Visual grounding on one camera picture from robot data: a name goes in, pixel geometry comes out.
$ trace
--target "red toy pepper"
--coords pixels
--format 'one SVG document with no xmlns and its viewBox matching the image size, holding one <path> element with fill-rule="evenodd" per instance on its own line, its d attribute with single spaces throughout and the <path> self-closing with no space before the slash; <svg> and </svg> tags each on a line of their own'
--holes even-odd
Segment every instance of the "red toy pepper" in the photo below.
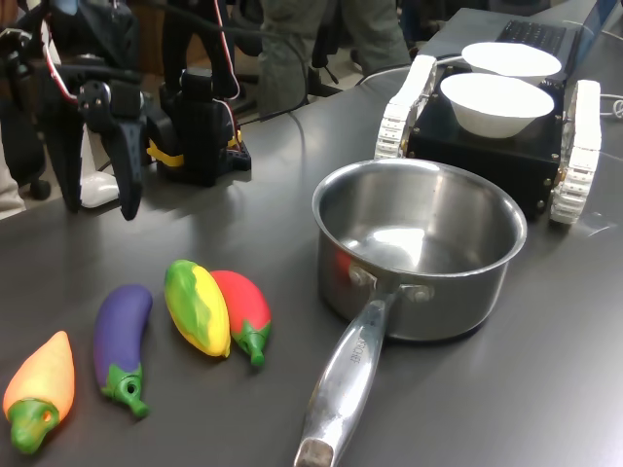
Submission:
<svg viewBox="0 0 623 467">
<path fill-rule="evenodd" d="M 271 331 L 271 310 L 262 292 L 237 272 L 214 270 L 210 274 L 225 299 L 232 338 L 251 356 L 253 365 L 264 365 L 262 349 Z"/>
</svg>

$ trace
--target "saucepan rim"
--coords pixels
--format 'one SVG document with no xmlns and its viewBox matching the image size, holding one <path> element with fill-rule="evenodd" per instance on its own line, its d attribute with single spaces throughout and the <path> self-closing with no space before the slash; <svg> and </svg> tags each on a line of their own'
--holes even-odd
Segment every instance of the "saucepan rim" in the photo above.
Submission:
<svg viewBox="0 0 623 467">
<path fill-rule="evenodd" d="M 322 219 L 320 217 L 320 201 L 322 200 L 327 190 L 329 190 L 329 188 L 333 184 L 335 184 L 338 179 L 341 179 L 342 177 L 346 176 L 346 174 L 351 173 L 355 170 L 360 170 L 361 169 L 360 167 L 363 167 L 366 165 L 373 165 L 373 164 L 412 165 L 412 166 L 417 166 L 419 168 L 423 168 L 425 170 L 430 170 L 430 171 L 433 171 L 433 170 L 439 171 L 440 169 L 443 169 L 443 170 L 452 172 L 456 175 L 466 177 L 476 182 L 477 184 L 492 190 L 508 206 L 508 210 L 512 214 L 511 217 L 514 223 L 516 224 L 517 231 L 518 231 L 518 237 L 515 240 L 515 244 L 510 249 L 510 251 L 506 253 L 506 255 L 504 255 L 502 258 L 500 258 L 496 262 L 491 263 L 490 265 L 486 265 L 482 268 L 465 270 L 462 272 L 451 272 L 451 273 L 412 272 L 412 271 L 398 269 L 398 268 L 386 268 L 384 266 L 380 266 L 378 264 L 375 264 L 371 261 L 366 260 L 364 257 L 360 256 L 359 254 L 345 247 L 340 240 L 338 240 L 335 236 L 329 233 L 328 229 L 326 228 L 326 226 L 324 225 L 324 222 L 322 222 Z M 415 160 L 415 159 L 382 159 L 382 160 L 355 162 L 355 163 L 346 165 L 342 168 L 339 168 L 335 170 L 334 172 L 330 173 L 329 175 L 327 175 L 318 184 L 315 191 L 313 192 L 313 197 L 311 198 L 311 210 L 313 211 L 313 217 L 315 218 L 315 222 L 318 224 L 322 232 L 338 248 L 343 250 L 345 253 L 347 253 L 351 257 L 356 258 L 358 262 L 364 265 L 368 265 L 372 268 L 382 269 L 382 270 L 385 270 L 388 272 L 394 272 L 397 274 L 407 274 L 413 277 L 448 277 L 448 278 L 466 277 L 469 275 L 481 274 L 488 270 L 498 268 L 504 265 L 505 263 L 508 263 L 517 253 L 519 253 L 519 251 L 524 246 L 524 243 L 526 242 L 526 236 L 528 232 L 528 225 L 526 223 L 526 217 L 524 216 L 524 213 L 522 212 L 520 207 L 517 205 L 515 200 L 511 198 L 506 192 L 504 192 L 498 185 L 490 182 L 489 180 L 479 175 L 476 175 L 475 173 L 469 172 L 467 170 L 463 170 L 462 168 L 454 167 L 452 165 L 447 165 L 447 164 L 440 163 L 440 162 L 429 162 L 429 161 L 421 161 L 421 160 Z"/>
</svg>

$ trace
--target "yellow-green toy vegetable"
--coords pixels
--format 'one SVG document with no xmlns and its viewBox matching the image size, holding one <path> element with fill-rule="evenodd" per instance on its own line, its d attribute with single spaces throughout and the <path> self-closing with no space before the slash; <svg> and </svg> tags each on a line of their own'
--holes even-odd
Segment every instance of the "yellow-green toy vegetable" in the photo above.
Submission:
<svg viewBox="0 0 623 467">
<path fill-rule="evenodd" d="M 177 330 L 202 352 L 230 354 L 230 320 L 225 300 L 207 270 L 178 260 L 165 276 L 165 299 Z"/>
</svg>

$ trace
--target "stainless steel saucepan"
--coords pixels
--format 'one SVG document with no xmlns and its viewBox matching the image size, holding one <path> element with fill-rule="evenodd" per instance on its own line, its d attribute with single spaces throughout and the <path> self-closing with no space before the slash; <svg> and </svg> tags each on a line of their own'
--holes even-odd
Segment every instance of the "stainless steel saucepan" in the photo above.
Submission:
<svg viewBox="0 0 623 467">
<path fill-rule="evenodd" d="M 360 162 L 315 190 L 321 296 L 351 319 L 311 396 L 295 467 L 334 467 L 384 336 L 440 341 L 489 315 L 526 219 L 496 185 L 441 163 Z"/>
</svg>

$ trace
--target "white bowl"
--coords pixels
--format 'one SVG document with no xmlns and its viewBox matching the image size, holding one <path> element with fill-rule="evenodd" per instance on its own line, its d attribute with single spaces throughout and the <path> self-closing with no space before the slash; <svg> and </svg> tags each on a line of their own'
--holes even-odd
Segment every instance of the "white bowl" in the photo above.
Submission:
<svg viewBox="0 0 623 467">
<path fill-rule="evenodd" d="M 461 55 L 473 71 L 519 78 L 531 85 L 562 68 L 553 55 L 524 44 L 481 42 L 467 46 Z"/>
<path fill-rule="evenodd" d="M 554 109 L 552 97 L 516 78 L 460 73 L 441 82 L 458 124 L 487 138 L 508 138 Z"/>
</svg>

